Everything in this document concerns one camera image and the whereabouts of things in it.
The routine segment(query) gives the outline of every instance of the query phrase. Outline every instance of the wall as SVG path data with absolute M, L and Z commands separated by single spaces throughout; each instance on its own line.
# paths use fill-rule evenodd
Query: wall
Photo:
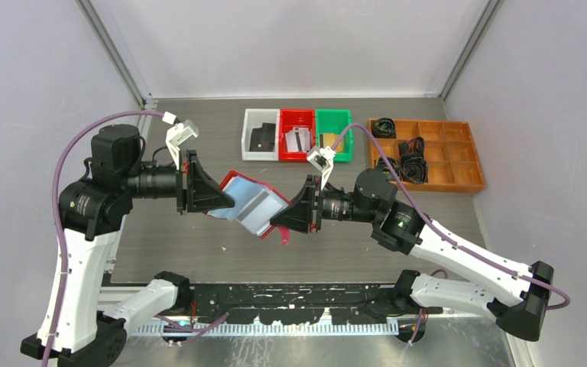
M 99 0 L 152 94 L 437 96 L 486 0 Z
M 0 366 L 39 365 L 19 354 L 48 305 L 57 245 L 50 182 L 84 125 L 135 109 L 75 2 L 0 0 Z M 63 182 L 83 173 L 84 141 Z
M 537 358 L 587 365 L 587 2 L 504 2 L 446 107 L 475 136 L 488 245 L 550 263 L 572 297 L 547 314 Z

